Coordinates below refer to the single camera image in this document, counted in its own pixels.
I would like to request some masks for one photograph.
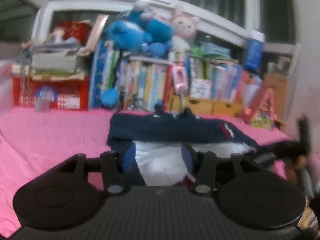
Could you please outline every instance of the ribbed black surface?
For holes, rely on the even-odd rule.
[[[292,240],[296,227],[261,231],[225,217],[208,197],[186,187],[133,187],[108,199],[88,222],[58,232],[24,227],[11,240]]]

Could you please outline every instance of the blue ball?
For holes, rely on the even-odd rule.
[[[106,90],[100,97],[103,106],[111,108],[119,102],[119,93],[114,88]]]

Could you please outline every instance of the pink keychain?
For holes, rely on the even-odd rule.
[[[187,70],[184,67],[183,62],[173,63],[172,65],[172,76],[174,91],[178,95],[188,94],[188,77]]]

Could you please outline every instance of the wooden crate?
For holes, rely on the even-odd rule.
[[[194,114],[229,115],[237,116],[242,111],[242,102],[230,103],[215,99],[200,99],[184,97],[184,106],[189,107]],[[181,110],[181,99],[172,95],[169,102],[169,111],[178,112]]]

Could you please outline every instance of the circular pad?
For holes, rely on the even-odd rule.
[[[301,190],[271,172],[244,173],[219,192],[222,210],[237,222],[258,228],[280,228],[304,212]]]
[[[22,225],[57,229],[76,225],[100,206],[101,193],[72,173],[39,177],[20,188],[13,209]]]

